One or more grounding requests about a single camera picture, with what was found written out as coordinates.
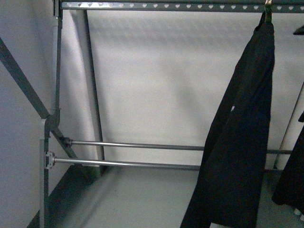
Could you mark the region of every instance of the horizontal bar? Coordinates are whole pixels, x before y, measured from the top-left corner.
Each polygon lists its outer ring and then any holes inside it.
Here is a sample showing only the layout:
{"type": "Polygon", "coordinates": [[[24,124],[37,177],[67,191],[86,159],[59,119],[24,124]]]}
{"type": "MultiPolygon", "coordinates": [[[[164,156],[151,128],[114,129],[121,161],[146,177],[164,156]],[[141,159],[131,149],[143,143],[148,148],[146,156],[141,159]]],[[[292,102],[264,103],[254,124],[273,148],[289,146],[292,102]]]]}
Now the horizontal bar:
{"type": "MultiPolygon", "coordinates": [[[[124,2],[128,0],[113,0],[113,2],[124,2]]],[[[104,2],[102,0],[62,0],[62,2],[104,2]]],[[[146,2],[146,3],[201,3],[201,4],[265,4],[265,0],[131,0],[131,2],[146,2]]],[[[275,4],[280,5],[301,5],[304,0],[275,0],[275,4]]]]}
{"type": "Polygon", "coordinates": [[[115,146],[115,147],[146,148],[146,149],[187,150],[187,151],[204,150],[203,146],[156,145],[156,144],[92,142],[92,141],[74,141],[74,140],[71,141],[71,145],[115,146]]]}
{"type": "Polygon", "coordinates": [[[287,150],[267,150],[267,154],[291,154],[291,152],[287,150]]]}
{"type": "MultiPolygon", "coordinates": [[[[63,10],[144,10],[144,11],[198,11],[198,12],[253,12],[261,13],[261,3],[184,3],[184,2],[63,2],[63,10]]],[[[274,4],[274,13],[304,13],[304,1],[290,4],[274,4]]]]}
{"type": "MultiPolygon", "coordinates": [[[[142,162],[124,162],[124,161],[99,161],[99,160],[84,160],[71,158],[54,158],[54,162],[82,164],[82,165],[101,165],[101,166],[118,166],[118,167],[138,167],[138,168],[157,168],[157,169],[174,169],[174,170],[194,170],[199,171],[199,165],[175,165],[175,164],[157,164],[157,163],[142,163],[142,162]]],[[[265,172],[280,172],[277,169],[266,169],[265,172]]]]}

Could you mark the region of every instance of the bracket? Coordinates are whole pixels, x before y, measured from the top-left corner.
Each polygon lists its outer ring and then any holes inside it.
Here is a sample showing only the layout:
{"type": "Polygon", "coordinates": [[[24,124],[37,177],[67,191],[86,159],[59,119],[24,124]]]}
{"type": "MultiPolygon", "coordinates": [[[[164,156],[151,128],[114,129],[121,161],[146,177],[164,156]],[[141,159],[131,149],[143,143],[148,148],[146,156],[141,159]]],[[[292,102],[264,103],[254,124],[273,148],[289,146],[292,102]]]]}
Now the bracket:
{"type": "Polygon", "coordinates": [[[66,146],[66,147],[71,147],[72,146],[72,141],[69,137],[64,137],[61,138],[61,142],[66,146]]]}
{"type": "Polygon", "coordinates": [[[47,120],[46,120],[46,124],[45,124],[45,131],[48,132],[51,132],[53,130],[55,130],[58,125],[59,125],[59,122],[58,122],[58,118],[56,115],[49,115],[47,117],[47,120]]]}
{"type": "Polygon", "coordinates": [[[45,157],[45,169],[50,170],[55,165],[55,154],[51,151],[46,153],[45,157]]]}

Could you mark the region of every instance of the dark clothing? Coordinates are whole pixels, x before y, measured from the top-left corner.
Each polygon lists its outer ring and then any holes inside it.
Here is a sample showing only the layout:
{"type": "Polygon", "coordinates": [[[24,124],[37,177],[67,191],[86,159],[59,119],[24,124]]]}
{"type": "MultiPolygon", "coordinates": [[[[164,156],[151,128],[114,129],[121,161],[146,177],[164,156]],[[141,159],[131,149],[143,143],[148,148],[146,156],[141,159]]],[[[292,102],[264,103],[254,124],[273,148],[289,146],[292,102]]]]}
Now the dark clothing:
{"type": "Polygon", "coordinates": [[[198,183],[181,228],[211,222],[254,228],[270,122],[274,28],[261,22],[237,63],[211,124],[198,183]]]}
{"type": "Polygon", "coordinates": [[[304,128],[281,174],[272,200],[278,205],[293,206],[304,214],[304,128]]]}

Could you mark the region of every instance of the black garment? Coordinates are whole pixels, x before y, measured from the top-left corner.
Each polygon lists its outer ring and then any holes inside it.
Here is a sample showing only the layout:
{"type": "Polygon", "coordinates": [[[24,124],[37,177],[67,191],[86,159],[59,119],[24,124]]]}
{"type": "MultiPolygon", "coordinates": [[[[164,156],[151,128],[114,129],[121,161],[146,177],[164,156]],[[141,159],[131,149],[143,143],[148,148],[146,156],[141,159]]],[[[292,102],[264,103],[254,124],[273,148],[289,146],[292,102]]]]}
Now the black garment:
{"type": "Polygon", "coordinates": [[[270,122],[274,28],[256,27],[210,127],[181,228],[256,226],[270,122]]]}
{"type": "Polygon", "coordinates": [[[272,196],[274,203],[293,206],[304,214],[304,128],[272,196]]]}
{"type": "Polygon", "coordinates": [[[294,35],[304,35],[304,25],[294,31],[294,35]]]}

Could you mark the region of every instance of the hanger hook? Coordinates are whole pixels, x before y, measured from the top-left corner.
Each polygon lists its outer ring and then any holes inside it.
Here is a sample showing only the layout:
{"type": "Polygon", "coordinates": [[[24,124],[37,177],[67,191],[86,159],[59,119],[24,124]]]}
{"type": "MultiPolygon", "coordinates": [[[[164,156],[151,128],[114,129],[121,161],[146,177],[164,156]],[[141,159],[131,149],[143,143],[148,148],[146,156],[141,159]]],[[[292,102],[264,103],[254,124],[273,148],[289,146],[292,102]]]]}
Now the hanger hook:
{"type": "Polygon", "coordinates": [[[266,0],[265,2],[265,22],[271,23],[271,19],[272,19],[272,10],[271,10],[271,6],[272,6],[272,0],[266,0]]]}

